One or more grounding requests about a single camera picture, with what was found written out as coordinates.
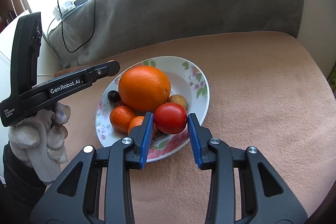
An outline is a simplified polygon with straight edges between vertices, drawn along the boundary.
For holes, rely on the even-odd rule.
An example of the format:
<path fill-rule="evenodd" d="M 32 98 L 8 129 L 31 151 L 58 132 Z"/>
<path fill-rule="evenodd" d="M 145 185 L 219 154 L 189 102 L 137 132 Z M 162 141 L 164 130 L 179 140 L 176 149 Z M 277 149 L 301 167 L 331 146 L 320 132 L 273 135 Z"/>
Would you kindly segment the white gloved left hand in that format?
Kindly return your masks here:
<path fill-rule="evenodd" d="M 60 165 L 67 162 L 64 126 L 70 119 L 71 109 L 61 103 L 50 110 L 42 109 L 36 115 L 23 119 L 9 129 L 9 143 L 14 155 L 32 168 L 46 185 L 60 175 Z"/>

